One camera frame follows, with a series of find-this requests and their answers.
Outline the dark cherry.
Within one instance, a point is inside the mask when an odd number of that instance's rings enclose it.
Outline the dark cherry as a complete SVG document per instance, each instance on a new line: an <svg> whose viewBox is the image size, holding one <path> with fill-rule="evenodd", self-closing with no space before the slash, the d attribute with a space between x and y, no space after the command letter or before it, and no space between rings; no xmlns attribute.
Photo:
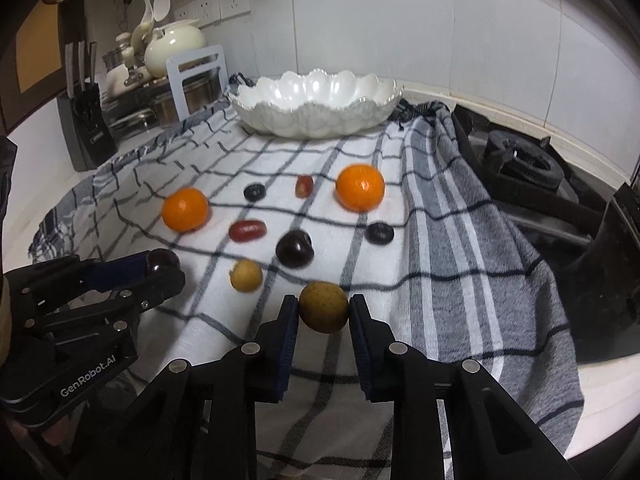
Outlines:
<svg viewBox="0 0 640 480"><path fill-rule="evenodd" d="M167 269L180 268L179 257L169 249L155 248L146 255L146 273L165 272Z"/></svg>

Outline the yellow-brown round fruit large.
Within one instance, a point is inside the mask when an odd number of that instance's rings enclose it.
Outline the yellow-brown round fruit large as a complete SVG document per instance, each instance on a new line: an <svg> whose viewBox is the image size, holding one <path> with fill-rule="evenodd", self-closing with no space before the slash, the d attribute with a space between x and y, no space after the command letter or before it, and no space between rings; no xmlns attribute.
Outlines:
<svg viewBox="0 0 640 480"><path fill-rule="evenodd" d="M318 333L339 332L348 320L347 296L340 286L333 283L309 283L298 301L300 318Z"/></svg>

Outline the orange mandarin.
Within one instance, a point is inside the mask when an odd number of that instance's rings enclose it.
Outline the orange mandarin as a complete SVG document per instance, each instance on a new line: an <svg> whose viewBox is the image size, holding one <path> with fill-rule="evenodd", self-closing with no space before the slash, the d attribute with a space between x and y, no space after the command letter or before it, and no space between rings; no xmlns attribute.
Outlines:
<svg viewBox="0 0 640 480"><path fill-rule="evenodd" d="M385 180L373 166L356 164L345 167L335 181L335 196L348 210L368 212L385 195Z"/></svg>
<svg viewBox="0 0 640 480"><path fill-rule="evenodd" d="M165 226L178 233L199 229L209 217L206 196L197 188L182 188L163 202L160 218Z"/></svg>

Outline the yellow-brown round fruit small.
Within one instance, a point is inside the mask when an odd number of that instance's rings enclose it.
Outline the yellow-brown round fruit small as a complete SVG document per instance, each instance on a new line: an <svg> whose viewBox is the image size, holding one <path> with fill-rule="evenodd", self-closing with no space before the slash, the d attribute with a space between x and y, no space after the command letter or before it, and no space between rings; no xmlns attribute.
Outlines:
<svg viewBox="0 0 640 480"><path fill-rule="evenodd" d="M230 283L238 292L254 292L262 284L262 268L253 260L240 260L230 271Z"/></svg>

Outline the dark blueberry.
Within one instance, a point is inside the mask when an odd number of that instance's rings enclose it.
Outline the dark blueberry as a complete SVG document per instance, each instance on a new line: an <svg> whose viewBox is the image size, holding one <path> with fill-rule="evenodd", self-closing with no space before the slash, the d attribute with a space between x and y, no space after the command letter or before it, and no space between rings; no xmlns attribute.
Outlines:
<svg viewBox="0 0 640 480"><path fill-rule="evenodd" d="M247 185L243 190L243 196L250 203L257 203L266 197L266 187L262 183L255 182Z"/></svg>
<svg viewBox="0 0 640 480"><path fill-rule="evenodd" d="M372 222L367 225L364 235L369 243L384 246L393 241L395 230L385 222Z"/></svg>

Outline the red oblong grape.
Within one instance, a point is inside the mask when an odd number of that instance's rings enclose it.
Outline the red oblong grape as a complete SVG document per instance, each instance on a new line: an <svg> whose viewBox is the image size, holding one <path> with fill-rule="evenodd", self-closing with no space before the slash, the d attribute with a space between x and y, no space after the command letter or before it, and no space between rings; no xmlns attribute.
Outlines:
<svg viewBox="0 0 640 480"><path fill-rule="evenodd" d="M230 240L248 243L259 240L267 234L267 226L262 220L240 220L232 223L228 229Z"/></svg>

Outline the large dark plum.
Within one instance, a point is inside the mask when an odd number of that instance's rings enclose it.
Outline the large dark plum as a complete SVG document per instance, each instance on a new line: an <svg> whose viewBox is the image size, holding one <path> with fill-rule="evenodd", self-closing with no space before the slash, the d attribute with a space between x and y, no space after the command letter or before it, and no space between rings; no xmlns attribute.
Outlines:
<svg viewBox="0 0 640 480"><path fill-rule="evenodd" d="M287 232L278 241L276 256L281 264L290 269L308 266L314 258L309 234L304 230Z"/></svg>

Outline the red small grape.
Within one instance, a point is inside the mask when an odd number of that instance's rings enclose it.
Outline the red small grape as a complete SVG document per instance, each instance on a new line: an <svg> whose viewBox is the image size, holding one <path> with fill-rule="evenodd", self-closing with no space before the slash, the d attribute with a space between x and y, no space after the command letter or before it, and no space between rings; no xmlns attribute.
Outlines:
<svg viewBox="0 0 640 480"><path fill-rule="evenodd" d="M297 198L308 198L314 192L314 178L309 174L299 176L295 183L295 196Z"/></svg>

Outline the checked kitchen towel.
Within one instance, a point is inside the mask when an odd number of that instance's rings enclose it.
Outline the checked kitchen towel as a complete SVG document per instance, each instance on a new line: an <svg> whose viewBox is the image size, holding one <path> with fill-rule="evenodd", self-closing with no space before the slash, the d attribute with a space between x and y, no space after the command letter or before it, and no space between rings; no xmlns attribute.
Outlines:
<svg viewBox="0 0 640 480"><path fill-rule="evenodd" d="M335 196L338 175L356 164L385 180L382 203L368 212L348 210ZM303 174L314 178L314 192L297 198ZM255 182L267 193L250 203L243 190ZM209 204L207 221L186 233L160 218L164 200L182 188L197 188ZM230 240L240 220L262 220L267 234ZM379 221L395 230L388 245L364 235ZM306 231L314 248L311 263L297 269L276 256L293 230ZM360 136L296 141L257 133L219 102L196 124L161 134L78 184L40 224L28 252L36 261L114 259L162 245L178 254L188 282L141 325L132 371L142 379L172 358L219 358L271 320L285 295L327 281L362 295L374 318L428 358L480 362L557 451L572 440L584 399L553 274L462 158L445 105ZM243 259L262 268L254 292L231 286L230 271Z"/></svg>

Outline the black knife block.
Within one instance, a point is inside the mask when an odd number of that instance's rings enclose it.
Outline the black knife block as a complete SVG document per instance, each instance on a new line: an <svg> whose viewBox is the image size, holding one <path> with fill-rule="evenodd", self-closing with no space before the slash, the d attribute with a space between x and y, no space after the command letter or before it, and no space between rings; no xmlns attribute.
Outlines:
<svg viewBox="0 0 640 480"><path fill-rule="evenodd" d="M61 128L75 171L99 168L117 152L101 107L96 76L96 43L70 42L64 48L65 92L56 98Z"/></svg>

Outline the steel pot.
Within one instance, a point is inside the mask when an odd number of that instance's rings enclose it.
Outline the steel pot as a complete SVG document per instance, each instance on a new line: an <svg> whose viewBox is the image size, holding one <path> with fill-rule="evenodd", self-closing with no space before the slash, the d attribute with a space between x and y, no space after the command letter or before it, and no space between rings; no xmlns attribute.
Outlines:
<svg viewBox="0 0 640 480"><path fill-rule="evenodd" d="M170 85L165 84L150 101L150 107L162 127L177 125L200 110L212 105L221 94L217 73L204 73L188 78L183 83L186 114L179 115Z"/></svg>

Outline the gas stove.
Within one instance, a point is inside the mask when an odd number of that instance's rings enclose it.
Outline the gas stove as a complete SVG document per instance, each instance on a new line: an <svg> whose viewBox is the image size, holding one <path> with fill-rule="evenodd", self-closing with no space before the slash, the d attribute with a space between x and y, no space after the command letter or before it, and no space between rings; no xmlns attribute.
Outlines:
<svg viewBox="0 0 640 480"><path fill-rule="evenodd" d="M463 158L551 266L578 361L638 354L638 193L585 176L548 136L500 126L461 105L452 120Z"/></svg>

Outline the cream ceramic pot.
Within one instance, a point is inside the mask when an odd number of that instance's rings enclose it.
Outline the cream ceramic pot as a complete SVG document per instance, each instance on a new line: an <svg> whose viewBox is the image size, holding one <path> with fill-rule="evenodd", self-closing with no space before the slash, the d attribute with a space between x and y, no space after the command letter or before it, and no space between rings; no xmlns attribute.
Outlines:
<svg viewBox="0 0 640 480"><path fill-rule="evenodd" d="M168 58L181 52L198 50L207 44L198 20L181 20L152 30L151 40L144 52L144 64L153 78L167 75Z"/></svg>

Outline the white scalloped bowl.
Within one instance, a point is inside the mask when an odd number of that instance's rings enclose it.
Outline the white scalloped bowl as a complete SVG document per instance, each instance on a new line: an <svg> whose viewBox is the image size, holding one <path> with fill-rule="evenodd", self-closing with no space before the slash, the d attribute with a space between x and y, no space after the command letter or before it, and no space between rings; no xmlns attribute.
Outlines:
<svg viewBox="0 0 640 480"><path fill-rule="evenodd" d="M399 103L402 88L375 74L350 70L306 75L286 72L278 79L241 84L229 101L242 122L285 139L321 140L349 136L385 122Z"/></svg>

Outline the wall socket panel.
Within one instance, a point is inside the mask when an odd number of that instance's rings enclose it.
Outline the wall socket panel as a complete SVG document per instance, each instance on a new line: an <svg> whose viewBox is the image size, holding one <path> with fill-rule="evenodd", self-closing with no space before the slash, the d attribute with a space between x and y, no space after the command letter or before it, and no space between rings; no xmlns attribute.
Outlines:
<svg viewBox="0 0 640 480"><path fill-rule="evenodd" d="M177 21L196 21L206 27L250 13L250 0L193 0L174 11Z"/></svg>

